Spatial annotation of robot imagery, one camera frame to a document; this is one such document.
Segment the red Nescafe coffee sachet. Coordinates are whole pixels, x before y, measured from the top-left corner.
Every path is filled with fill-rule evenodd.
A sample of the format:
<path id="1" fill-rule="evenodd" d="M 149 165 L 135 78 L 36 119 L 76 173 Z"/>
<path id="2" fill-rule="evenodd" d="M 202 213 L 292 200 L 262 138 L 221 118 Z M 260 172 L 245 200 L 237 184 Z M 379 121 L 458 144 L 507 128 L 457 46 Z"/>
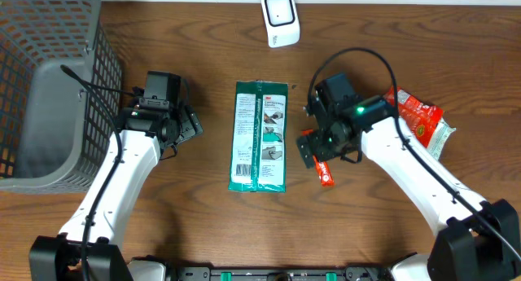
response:
<path id="1" fill-rule="evenodd" d="M 313 160 L 314 168 L 317 171 L 317 175 L 321 181 L 321 185 L 323 187 L 333 187 L 335 185 L 335 181 L 332 177 L 328 164 L 326 162 L 320 161 L 313 154 L 313 148 L 311 140 L 309 138 L 309 135 L 312 132 L 313 130 L 303 130 L 301 132 L 302 136 L 304 137 L 304 140 L 303 143 L 300 145 L 300 154 L 307 168 L 310 166 L 310 160 Z"/>

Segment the green gloves package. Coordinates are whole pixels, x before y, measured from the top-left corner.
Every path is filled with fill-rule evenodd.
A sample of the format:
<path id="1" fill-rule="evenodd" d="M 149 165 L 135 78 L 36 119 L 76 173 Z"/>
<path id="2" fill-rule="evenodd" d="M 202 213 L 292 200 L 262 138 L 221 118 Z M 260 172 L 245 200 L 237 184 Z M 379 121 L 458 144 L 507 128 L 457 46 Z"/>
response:
<path id="1" fill-rule="evenodd" d="M 286 83 L 236 83 L 229 190 L 286 191 L 287 102 Z"/>

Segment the red snack bag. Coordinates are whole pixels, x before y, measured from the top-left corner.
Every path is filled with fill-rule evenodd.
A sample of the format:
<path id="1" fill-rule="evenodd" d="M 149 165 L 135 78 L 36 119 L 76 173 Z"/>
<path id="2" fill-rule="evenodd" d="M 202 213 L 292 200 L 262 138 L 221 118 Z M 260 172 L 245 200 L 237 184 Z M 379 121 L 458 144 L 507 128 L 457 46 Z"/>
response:
<path id="1" fill-rule="evenodd" d="M 427 105 L 400 87 L 397 88 L 399 114 L 416 139 L 428 147 L 444 111 L 436 105 Z"/>

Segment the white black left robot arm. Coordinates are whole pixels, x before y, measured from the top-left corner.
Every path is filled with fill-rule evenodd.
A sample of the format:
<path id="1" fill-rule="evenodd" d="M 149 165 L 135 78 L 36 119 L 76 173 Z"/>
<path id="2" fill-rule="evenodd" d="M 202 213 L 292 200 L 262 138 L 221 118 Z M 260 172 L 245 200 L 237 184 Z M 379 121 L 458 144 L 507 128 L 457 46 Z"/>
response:
<path id="1" fill-rule="evenodd" d="M 85 198 L 55 237 L 39 236 L 29 251 L 33 280 L 171 280 L 175 270 L 153 256 L 126 262 L 126 226 L 143 183 L 164 150 L 200 135 L 189 105 L 124 108 L 108 153 Z"/>

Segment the white green wipes pack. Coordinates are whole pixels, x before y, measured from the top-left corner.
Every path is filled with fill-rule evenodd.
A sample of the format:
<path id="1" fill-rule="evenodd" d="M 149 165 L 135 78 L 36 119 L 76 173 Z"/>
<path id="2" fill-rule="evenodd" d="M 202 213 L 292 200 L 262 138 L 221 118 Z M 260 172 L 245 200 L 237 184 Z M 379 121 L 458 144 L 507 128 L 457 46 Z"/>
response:
<path id="1" fill-rule="evenodd" d="M 438 160 L 449 136 L 456 130 L 457 129 L 451 127 L 444 118 L 441 118 L 431 136 L 430 142 L 427 145 L 428 153 Z"/>

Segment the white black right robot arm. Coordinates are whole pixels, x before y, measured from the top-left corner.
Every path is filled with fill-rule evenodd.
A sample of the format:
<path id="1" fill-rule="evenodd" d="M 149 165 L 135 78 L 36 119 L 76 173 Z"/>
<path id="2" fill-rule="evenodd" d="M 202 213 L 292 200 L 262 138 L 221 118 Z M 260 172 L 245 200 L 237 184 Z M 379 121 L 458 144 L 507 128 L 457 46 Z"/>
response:
<path id="1" fill-rule="evenodd" d="M 307 167 L 351 151 L 382 168 L 427 221 L 436 241 L 389 268 L 394 280 L 512 280 L 520 275 L 519 218 L 505 200 L 491 204 L 457 180 L 410 133 L 396 109 L 375 96 L 361 101 L 311 98 L 318 128 L 298 138 Z"/>

